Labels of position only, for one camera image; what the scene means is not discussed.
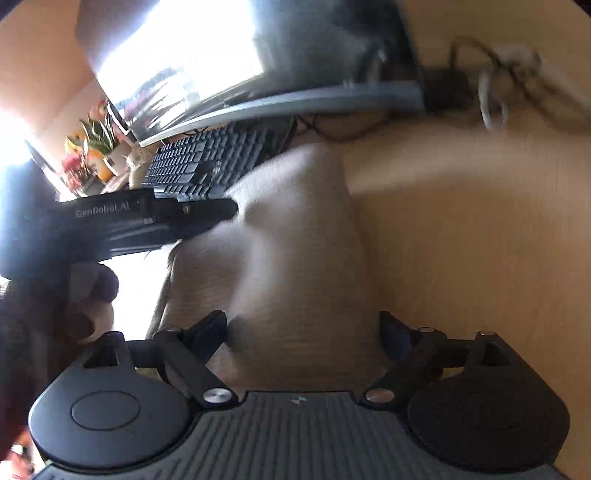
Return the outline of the dark-gloved left hand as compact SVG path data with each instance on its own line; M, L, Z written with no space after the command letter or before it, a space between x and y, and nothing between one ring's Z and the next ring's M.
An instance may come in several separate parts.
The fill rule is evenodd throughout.
M84 263L40 278L1 281L1 456L38 395L84 345L112 326L119 290L107 266Z

